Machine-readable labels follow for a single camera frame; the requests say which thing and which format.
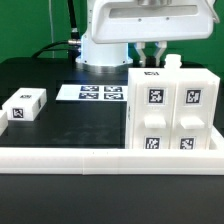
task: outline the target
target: white box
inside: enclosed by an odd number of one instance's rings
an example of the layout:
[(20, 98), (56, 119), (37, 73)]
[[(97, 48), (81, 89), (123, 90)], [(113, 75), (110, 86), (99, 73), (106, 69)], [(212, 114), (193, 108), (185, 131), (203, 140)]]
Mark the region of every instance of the white box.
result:
[(46, 89), (20, 88), (2, 106), (8, 120), (33, 121), (47, 102)]
[(125, 147), (208, 149), (219, 82), (207, 69), (129, 69)]
[(129, 69), (125, 147), (168, 148), (176, 79), (164, 69)]
[(171, 149), (208, 149), (220, 78), (207, 69), (180, 69)]
[(0, 110), (0, 136), (8, 127), (7, 113), (4, 110)]

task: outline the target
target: green background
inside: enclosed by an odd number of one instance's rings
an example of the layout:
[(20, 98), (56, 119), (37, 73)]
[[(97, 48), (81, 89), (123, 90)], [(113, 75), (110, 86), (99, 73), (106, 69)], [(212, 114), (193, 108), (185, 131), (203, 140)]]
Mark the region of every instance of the green background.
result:
[[(81, 33), (86, 29), (86, 0), (74, 0), (77, 23)], [(70, 38), (70, 23), (66, 0), (52, 0), (55, 41)], [(169, 42), (167, 53), (178, 53), (182, 60), (203, 64), (224, 78), (224, 1), (217, 0), (215, 9), (221, 23), (215, 25), (207, 40)], [(29, 57), (51, 43), (47, 0), (0, 0), (0, 62), (12, 57)], [(146, 52), (153, 54), (154, 44)], [(56, 53), (56, 57), (66, 57)], [(42, 57), (51, 57), (45, 53)]]

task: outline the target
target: black tabletop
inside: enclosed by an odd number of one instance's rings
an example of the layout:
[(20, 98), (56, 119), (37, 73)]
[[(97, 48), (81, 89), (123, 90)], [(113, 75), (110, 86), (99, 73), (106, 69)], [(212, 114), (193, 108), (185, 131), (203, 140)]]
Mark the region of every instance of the black tabletop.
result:
[(56, 101), (62, 84), (127, 85), (127, 73), (96, 74), (67, 60), (11, 59), (0, 66), (0, 105), (18, 88), (46, 88), (34, 122), (9, 121), (0, 146), (124, 148), (126, 102)]
[[(0, 65), (0, 80), (0, 105), (20, 87), (48, 94), (34, 122), (9, 122), (1, 147), (123, 148), (125, 103), (55, 98), (64, 83), (125, 85), (126, 73), (82, 72), (62, 59), (10, 59)], [(223, 206), (223, 176), (0, 175), (1, 224), (222, 224)]]

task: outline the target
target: black cable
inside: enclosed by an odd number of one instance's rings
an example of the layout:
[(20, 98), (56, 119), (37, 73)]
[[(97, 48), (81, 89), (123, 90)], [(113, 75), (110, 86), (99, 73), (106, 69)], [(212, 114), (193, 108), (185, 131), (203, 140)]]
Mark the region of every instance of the black cable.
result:
[(42, 49), (40, 49), (39, 51), (37, 51), (36, 53), (34, 53), (31, 58), (37, 58), (43, 51), (46, 51), (47, 49), (51, 48), (51, 47), (55, 47), (58, 45), (62, 45), (62, 44), (68, 44), (67, 40), (63, 40), (63, 41), (57, 41), (51, 44), (48, 44), (47, 46), (43, 47)]
[(67, 0), (71, 28), (77, 28), (73, 0)]
[(75, 9), (73, 0), (67, 0), (68, 11), (69, 11), (69, 18), (70, 18), (70, 25), (71, 25), (71, 38), (72, 39), (80, 39), (77, 23), (76, 23), (76, 16), (75, 16)]
[(70, 54), (73, 54), (73, 55), (76, 55), (78, 56), (80, 54), (80, 50), (78, 48), (78, 46), (76, 47), (73, 47), (71, 49), (68, 49), (68, 48), (59, 48), (59, 49), (43, 49), (43, 50), (40, 50), (38, 52), (36, 52), (32, 58), (38, 58), (39, 55), (41, 55), (43, 52), (47, 52), (47, 51), (68, 51), (68, 52), (71, 52)]

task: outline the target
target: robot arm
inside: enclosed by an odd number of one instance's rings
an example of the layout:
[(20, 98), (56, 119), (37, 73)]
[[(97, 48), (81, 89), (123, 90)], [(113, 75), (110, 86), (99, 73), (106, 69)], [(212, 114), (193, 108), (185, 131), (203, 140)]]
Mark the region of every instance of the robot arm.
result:
[(214, 1), (96, 0), (91, 35), (96, 43), (203, 39), (213, 31)]
[(158, 66), (167, 41), (204, 39), (213, 32), (219, 18), (215, 0), (87, 0), (88, 28), (82, 37), (78, 67), (92, 71), (127, 68), (128, 43), (135, 46), (142, 60), (141, 47), (156, 42)]

